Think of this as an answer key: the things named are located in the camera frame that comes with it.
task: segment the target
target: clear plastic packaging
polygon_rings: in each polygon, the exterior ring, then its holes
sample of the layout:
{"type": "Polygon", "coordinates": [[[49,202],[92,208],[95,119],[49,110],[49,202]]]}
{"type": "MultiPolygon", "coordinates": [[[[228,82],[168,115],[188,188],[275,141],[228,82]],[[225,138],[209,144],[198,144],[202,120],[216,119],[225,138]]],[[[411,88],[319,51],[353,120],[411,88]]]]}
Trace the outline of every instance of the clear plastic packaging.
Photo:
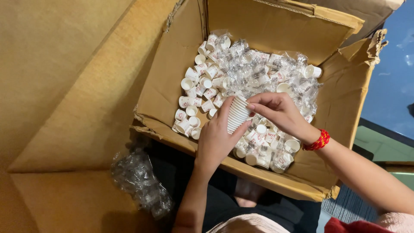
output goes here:
{"type": "Polygon", "coordinates": [[[166,216],[173,208],[173,201],[167,190],[152,172],[151,161],[143,147],[137,147],[129,155],[115,156],[111,174],[116,185],[129,193],[138,209],[150,212],[155,219],[166,216]]]}

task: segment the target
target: black pants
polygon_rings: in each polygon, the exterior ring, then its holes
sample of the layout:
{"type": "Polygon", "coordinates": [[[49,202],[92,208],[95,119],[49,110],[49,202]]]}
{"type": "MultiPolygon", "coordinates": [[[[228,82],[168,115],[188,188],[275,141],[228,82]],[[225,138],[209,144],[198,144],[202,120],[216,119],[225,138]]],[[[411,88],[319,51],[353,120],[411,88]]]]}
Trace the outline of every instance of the black pants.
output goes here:
{"type": "MultiPolygon", "coordinates": [[[[147,152],[154,174],[168,190],[177,210],[193,171],[194,158],[155,141],[147,152]]],[[[203,232],[232,217],[253,213],[272,219],[289,232],[316,232],[321,203],[294,200],[268,190],[256,207],[239,207],[233,197],[236,183],[237,177],[222,169],[213,174],[207,189],[203,232]]]]}

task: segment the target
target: hand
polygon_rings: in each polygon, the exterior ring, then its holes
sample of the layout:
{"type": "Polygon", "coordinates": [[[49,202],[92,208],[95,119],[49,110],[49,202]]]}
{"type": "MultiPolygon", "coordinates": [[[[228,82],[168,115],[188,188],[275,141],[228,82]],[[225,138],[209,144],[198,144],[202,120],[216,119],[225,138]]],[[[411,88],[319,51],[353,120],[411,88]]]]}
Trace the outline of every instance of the hand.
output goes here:
{"type": "Polygon", "coordinates": [[[320,131],[301,115],[287,93],[260,93],[250,97],[247,108],[273,122],[280,130],[310,145],[320,137],[320,131]]]}
{"type": "Polygon", "coordinates": [[[234,96],[228,97],[214,117],[201,130],[194,168],[202,169],[208,175],[213,175],[251,124],[251,121],[246,121],[233,134],[227,132],[227,118],[233,99],[234,96]]]}

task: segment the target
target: cardboard box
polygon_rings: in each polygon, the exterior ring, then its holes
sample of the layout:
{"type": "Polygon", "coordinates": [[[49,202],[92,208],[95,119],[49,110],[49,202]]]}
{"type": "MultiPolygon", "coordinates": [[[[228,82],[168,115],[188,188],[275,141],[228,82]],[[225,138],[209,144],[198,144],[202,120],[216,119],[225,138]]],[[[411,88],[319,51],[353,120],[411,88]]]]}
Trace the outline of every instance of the cardboard box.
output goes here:
{"type": "MultiPolygon", "coordinates": [[[[169,17],[151,70],[134,110],[137,131],[194,155],[197,142],[171,130],[183,95],[180,80],[193,66],[197,47],[209,31],[228,29],[232,40],[246,39],[251,48],[299,51],[321,66],[318,111],[312,124],[326,129],[351,148],[363,101],[386,31],[348,47],[339,46],[358,33],[363,20],[324,7],[289,0],[186,0],[169,17]]],[[[198,115],[206,122],[204,115],[198,115]]],[[[227,157],[221,168],[283,195],[304,200],[336,198],[338,178],[313,152],[300,151],[284,174],[251,167],[227,157]]]]}
{"type": "Polygon", "coordinates": [[[298,2],[316,4],[333,10],[345,12],[365,20],[358,33],[351,35],[341,47],[351,45],[370,35],[377,29],[405,0],[297,0],[298,2]]]}

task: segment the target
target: gray carpet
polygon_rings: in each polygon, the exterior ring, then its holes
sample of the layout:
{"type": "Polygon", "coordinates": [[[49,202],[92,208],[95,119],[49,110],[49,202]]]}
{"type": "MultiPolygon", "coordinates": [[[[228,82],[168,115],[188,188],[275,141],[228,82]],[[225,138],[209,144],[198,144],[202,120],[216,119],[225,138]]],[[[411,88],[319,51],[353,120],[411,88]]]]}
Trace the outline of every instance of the gray carpet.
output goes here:
{"type": "Polygon", "coordinates": [[[322,209],[345,223],[358,220],[375,222],[378,218],[376,210],[344,184],[337,199],[324,200],[322,209]]]}

